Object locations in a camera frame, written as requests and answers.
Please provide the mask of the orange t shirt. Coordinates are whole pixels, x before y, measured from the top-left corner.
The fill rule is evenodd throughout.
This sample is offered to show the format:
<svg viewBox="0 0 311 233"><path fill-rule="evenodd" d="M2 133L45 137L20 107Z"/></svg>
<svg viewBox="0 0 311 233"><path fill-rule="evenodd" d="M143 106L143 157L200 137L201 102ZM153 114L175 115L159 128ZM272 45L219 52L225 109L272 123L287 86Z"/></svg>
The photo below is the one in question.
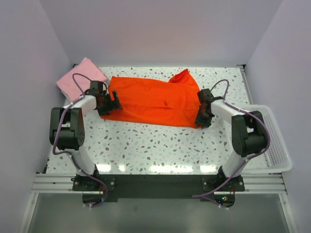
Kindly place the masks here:
<svg viewBox="0 0 311 233"><path fill-rule="evenodd" d="M168 82L134 77L112 77L110 92L116 91L122 109L103 119L175 127L196 128L200 102L199 86L185 69Z"/></svg>

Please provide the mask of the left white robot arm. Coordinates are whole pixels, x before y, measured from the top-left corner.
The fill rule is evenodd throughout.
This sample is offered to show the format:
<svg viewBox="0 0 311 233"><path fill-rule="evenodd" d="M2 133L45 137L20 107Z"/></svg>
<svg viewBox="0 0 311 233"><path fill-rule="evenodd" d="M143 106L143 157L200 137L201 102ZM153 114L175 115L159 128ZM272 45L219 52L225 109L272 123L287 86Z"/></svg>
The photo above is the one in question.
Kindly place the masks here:
<svg viewBox="0 0 311 233"><path fill-rule="evenodd" d="M86 138L84 117L93 111L107 116L122 106L115 90L109 91L101 81L91 81L90 88L83 91L74 102L51 110L49 140L54 155L66 154L76 168L78 176L85 176L84 186L89 190L100 187L101 179L96 176L97 167L84 147Z"/></svg>

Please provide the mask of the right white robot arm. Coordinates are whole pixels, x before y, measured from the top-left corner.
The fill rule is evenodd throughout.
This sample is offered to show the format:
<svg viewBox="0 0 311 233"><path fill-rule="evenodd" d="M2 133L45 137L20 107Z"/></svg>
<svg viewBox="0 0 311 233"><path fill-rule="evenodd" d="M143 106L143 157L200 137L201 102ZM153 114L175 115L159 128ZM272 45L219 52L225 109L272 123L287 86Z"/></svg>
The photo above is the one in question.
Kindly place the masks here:
<svg viewBox="0 0 311 233"><path fill-rule="evenodd" d="M211 126L214 117L220 117L231 125L233 152L227 162L219 168L216 184L227 191L234 184L249 160L265 152L270 146L270 135L264 124L262 113L238 108L223 97L215 97L209 89L197 93L199 110L195 125L201 128Z"/></svg>

